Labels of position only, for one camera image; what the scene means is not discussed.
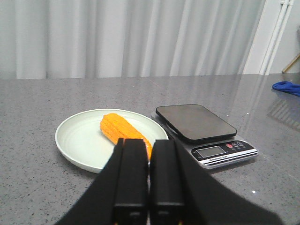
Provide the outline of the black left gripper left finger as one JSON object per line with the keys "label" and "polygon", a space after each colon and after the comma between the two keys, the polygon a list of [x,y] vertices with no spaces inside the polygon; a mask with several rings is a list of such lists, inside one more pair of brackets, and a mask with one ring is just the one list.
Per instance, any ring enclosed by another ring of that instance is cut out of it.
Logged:
{"label": "black left gripper left finger", "polygon": [[145,225],[148,157],[141,139],[119,139],[95,180],[58,225]]}

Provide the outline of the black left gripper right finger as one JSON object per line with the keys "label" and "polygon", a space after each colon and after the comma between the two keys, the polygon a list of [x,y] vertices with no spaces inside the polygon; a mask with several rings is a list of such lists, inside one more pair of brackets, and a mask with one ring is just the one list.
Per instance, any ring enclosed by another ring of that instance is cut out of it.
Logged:
{"label": "black left gripper right finger", "polygon": [[152,225],[281,225],[206,172],[174,140],[157,140],[150,160]]}

